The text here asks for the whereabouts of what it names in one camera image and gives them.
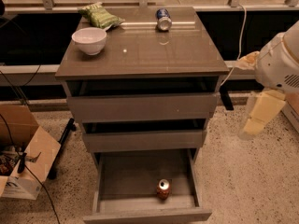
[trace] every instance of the green snack bag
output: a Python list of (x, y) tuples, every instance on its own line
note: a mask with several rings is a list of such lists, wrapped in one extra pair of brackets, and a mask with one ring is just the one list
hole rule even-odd
[(84, 18), (86, 18), (92, 26), (102, 29), (115, 27), (124, 22), (124, 19), (107, 12), (100, 3), (91, 4), (78, 10)]

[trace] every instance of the gray drawer cabinet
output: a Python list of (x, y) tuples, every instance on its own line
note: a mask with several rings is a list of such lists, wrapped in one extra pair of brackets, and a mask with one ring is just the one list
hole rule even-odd
[[(130, 28), (134, 16), (155, 23), (155, 8), (110, 12), (127, 24), (108, 31), (96, 56), (71, 42), (56, 74), (98, 170), (93, 213), (84, 221), (205, 220), (211, 210), (201, 205), (193, 163), (228, 69), (192, 8), (169, 8), (169, 33)], [(78, 28), (87, 26), (82, 20)], [(164, 201), (156, 195), (161, 179), (171, 184)]]

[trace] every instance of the black cable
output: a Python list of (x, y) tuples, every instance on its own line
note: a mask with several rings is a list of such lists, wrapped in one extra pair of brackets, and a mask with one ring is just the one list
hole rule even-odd
[(12, 22), (16, 27), (18, 27), (18, 29), (20, 29), (20, 31), (23, 33), (23, 34), (25, 34), (25, 35), (27, 35), (25, 32), (24, 32), (24, 30), (15, 22), (15, 21), (13, 21), (12, 19), (8, 19), (8, 18), (5, 18), (5, 17), (3, 17), (3, 16), (0, 16), (0, 19), (3, 19), (3, 20), (5, 20), (5, 21), (7, 21), (7, 22)]
[[(28, 85), (33, 80), (33, 78), (37, 75), (40, 67), (41, 67), (41, 64), (37, 67), (35, 73), (29, 78), (29, 80), (26, 81), (23, 85), (20, 85), (19, 87), (24, 87), (24, 86)], [(10, 86), (16, 87), (14, 84), (12, 84), (10, 82), (10, 80), (7, 78), (7, 76), (2, 71), (0, 71), (0, 73), (3, 75), (3, 77), (6, 79), (6, 81), (9, 83)]]
[[(15, 146), (14, 145), (14, 142), (13, 142), (13, 139), (12, 139), (12, 135), (11, 135), (11, 131), (10, 131), (10, 129), (9, 129), (9, 126), (8, 126), (8, 124), (7, 124), (7, 121), (6, 121), (6, 119), (0, 114), (0, 117), (1, 117), (1, 119), (3, 120), (3, 122), (6, 124), (6, 126), (7, 126), (7, 130), (8, 130), (8, 133), (9, 133), (9, 138), (10, 138), (10, 142), (11, 142), (11, 145), (12, 146)], [(50, 194), (49, 194), (49, 192), (48, 192), (48, 190), (46, 189), (46, 187), (45, 187), (45, 185), (38, 179), (38, 177), (27, 167), (27, 165), (25, 164), (25, 168), (29, 171), (29, 173), (37, 180), (37, 182), (44, 188), (44, 190), (46, 191), (46, 193), (47, 193), (47, 195), (48, 195), (48, 198), (49, 198), (49, 200), (50, 200), (50, 204), (51, 204), (51, 207), (52, 207), (52, 209), (53, 209), (53, 212), (54, 212), (54, 214), (55, 214), (55, 216), (56, 216), (56, 219), (57, 219), (57, 223), (58, 224), (60, 224), (60, 220), (59, 220), (59, 218), (58, 218), (58, 215), (57, 215), (57, 212), (56, 212), (56, 209), (55, 209), (55, 206), (54, 206), (54, 203), (53, 203), (53, 200), (52, 200), (52, 198), (50, 197)]]
[(44, 188), (44, 190), (46, 191), (48, 197), (49, 197), (49, 200), (50, 200), (50, 204), (52, 206), (52, 209), (53, 209), (53, 212), (56, 216), (56, 219), (57, 219), (57, 222), (58, 224), (60, 224), (60, 220), (58, 218), (58, 215), (57, 215), (57, 212), (56, 212), (56, 209), (55, 209), (55, 206), (54, 206), (54, 203), (53, 203), (53, 200), (52, 198), (50, 197), (50, 194), (48, 193), (48, 190), (46, 189), (45, 185), (37, 178), (37, 176), (27, 167), (27, 165), (25, 164), (25, 168), (29, 171), (29, 173), (36, 178), (36, 180), (39, 182), (39, 184)]
[(17, 98), (19, 100), (21, 100), (21, 97), (19, 96), (19, 94), (15, 90), (15, 86), (13, 84), (11, 84), (11, 82), (9, 81), (9, 79), (7, 79), (7, 77), (4, 75), (4, 73), (2, 73), (2, 71), (0, 71), (0, 73), (3, 75), (3, 77), (5, 78), (5, 80), (8, 82), (10, 88), (13, 90), (13, 92), (15, 93), (15, 95), (17, 96)]

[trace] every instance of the white cable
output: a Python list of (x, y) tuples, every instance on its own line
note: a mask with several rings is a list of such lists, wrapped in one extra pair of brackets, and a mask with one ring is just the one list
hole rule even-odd
[[(241, 53), (242, 53), (242, 40), (243, 40), (243, 34), (244, 34), (244, 27), (245, 27), (245, 23), (246, 23), (246, 19), (247, 19), (247, 10), (246, 8), (239, 4), (243, 10), (244, 10), (244, 19), (243, 19), (243, 24), (242, 24), (242, 29), (241, 29), (241, 33), (240, 33), (240, 37), (239, 37), (239, 53), (237, 55), (236, 60), (238, 61), (240, 59)], [(233, 73), (233, 71), (235, 70), (235, 67), (233, 66), (232, 70), (230, 71), (230, 73), (227, 75), (227, 77), (223, 80), (223, 82), (221, 83), (221, 86), (226, 82), (226, 80), (231, 76), (231, 74)]]

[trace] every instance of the cabinet top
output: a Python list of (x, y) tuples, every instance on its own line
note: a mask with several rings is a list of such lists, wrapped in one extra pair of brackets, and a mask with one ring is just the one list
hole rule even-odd
[[(73, 41), (56, 73), (60, 80), (183, 77), (228, 73), (224, 60), (191, 7), (170, 7), (168, 32), (156, 28), (158, 7), (112, 8), (125, 22), (107, 31), (107, 42), (97, 55), (80, 51)], [(90, 24), (82, 19), (78, 29)]]

